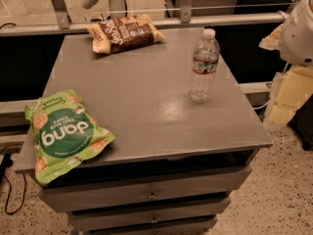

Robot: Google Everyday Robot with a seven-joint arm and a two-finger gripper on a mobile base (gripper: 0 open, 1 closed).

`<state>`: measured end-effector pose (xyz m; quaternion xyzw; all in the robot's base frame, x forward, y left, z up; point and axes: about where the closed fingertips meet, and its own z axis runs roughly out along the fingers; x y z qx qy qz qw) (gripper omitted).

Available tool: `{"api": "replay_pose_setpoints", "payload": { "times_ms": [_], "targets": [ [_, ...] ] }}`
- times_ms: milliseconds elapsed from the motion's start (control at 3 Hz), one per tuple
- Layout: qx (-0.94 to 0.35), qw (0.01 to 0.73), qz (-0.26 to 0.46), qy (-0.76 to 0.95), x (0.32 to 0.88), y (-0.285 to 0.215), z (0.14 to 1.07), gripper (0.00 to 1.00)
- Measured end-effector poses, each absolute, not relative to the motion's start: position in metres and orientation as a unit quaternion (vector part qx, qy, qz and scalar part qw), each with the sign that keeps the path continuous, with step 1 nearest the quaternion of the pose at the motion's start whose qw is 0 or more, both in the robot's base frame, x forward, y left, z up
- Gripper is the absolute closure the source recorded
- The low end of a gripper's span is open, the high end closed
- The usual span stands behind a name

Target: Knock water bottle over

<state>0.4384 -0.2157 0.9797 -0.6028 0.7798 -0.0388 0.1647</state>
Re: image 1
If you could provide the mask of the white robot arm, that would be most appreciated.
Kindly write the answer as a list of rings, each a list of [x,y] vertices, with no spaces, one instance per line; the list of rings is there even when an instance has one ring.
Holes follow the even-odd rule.
[[[279,50],[282,60],[297,66],[313,66],[313,0],[300,0],[285,21],[264,37],[259,47]]]

